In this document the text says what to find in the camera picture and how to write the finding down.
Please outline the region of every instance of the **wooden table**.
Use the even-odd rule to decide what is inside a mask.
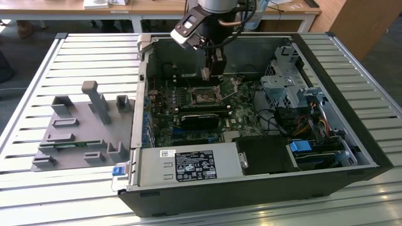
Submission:
[[[82,0],[0,0],[0,19],[129,20],[133,1],[129,0],[125,6],[84,10]]]
[[[280,20],[301,20],[299,32],[307,32],[319,8],[304,0],[278,5]],[[142,19],[181,19],[184,0],[129,0],[125,6],[109,5],[102,9],[82,9],[82,0],[0,0],[0,19],[14,20],[98,20],[129,19],[133,31],[142,32]],[[277,20],[277,10],[268,8],[262,20]]]
[[[304,0],[278,5],[276,9],[266,8],[262,20],[301,20],[299,32],[308,32],[315,16],[320,14],[319,8],[311,8]],[[184,0],[134,0],[132,4],[132,18],[134,31],[140,29],[142,19],[181,19],[184,13]]]

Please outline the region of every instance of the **white sticker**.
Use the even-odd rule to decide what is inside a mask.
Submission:
[[[174,157],[176,150],[160,150],[160,157]]]
[[[128,13],[128,11],[122,11],[122,10],[120,10],[120,11],[110,11],[110,13]]]

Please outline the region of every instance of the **power supply label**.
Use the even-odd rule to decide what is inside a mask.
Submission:
[[[174,161],[178,182],[217,178],[212,151],[176,153]]]

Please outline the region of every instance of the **barcode sticker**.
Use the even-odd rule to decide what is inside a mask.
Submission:
[[[160,157],[174,157],[176,150],[160,150]]]

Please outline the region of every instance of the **black cable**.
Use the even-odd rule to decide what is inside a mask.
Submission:
[[[188,0],[184,1],[184,15],[188,12]]]
[[[245,1],[245,12],[244,12],[244,16],[242,16],[241,20],[244,20],[246,18],[246,16],[248,16],[248,8],[249,8],[249,2],[246,0]]]
[[[261,115],[260,115],[260,111],[269,111],[269,109],[260,109],[258,111],[256,111],[256,108],[254,108],[254,104],[253,104],[253,100],[254,100],[254,94],[256,94],[256,85],[260,81],[257,80],[253,85],[252,85],[252,100],[250,100],[250,103],[252,103],[252,109],[256,113],[256,115],[260,117],[260,119],[262,121],[265,121],[268,124],[270,124],[277,130],[278,130],[278,133],[281,133],[284,136],[288,136],[288,133],[287,131],[274,123],[272,123],[268,119],[265,119]]]
[[[270,132],[270,127],[269,127],[269,125],[270,125],[270,124],[268,123],[268,131],[266,131],[266,134],[268,134],[268,135],[269,135],[269,132]]]
[[[272,2],[270,0],[268,0],[268,1],[270,3],[273,3],[276,5],[276,7],[277,7],[277,8],[272,8],[272,7],[268,6],[268,8],[272,8],[272,9],[277,10],[277,12],[278,12],[278,19],[277,19],[277,22],[276,22],[276,32],[277,32],[277,30],[278,30],[278,22],[280,22],[280,18],[281,18],[281,12],[284,12],[284,11],[278,9],[278,5],[274,2]]]
[[[240,26],[240,29],[237,30],[237,32],[229,38],[226,38],[220,44],[212,45],[212,46],[201,46],[201,49],[221,48],[238,37],[238,35],[241,34],[241,32],[244,30],[245,23],[250,20],[250,18],[253,17],[254,11],[256,11],[256,0],[252,0],[252,1],[253,1],[253,8],[252,8],[250,14],[248,15],[248,17],[244,20],[241,20],[241,26]]]

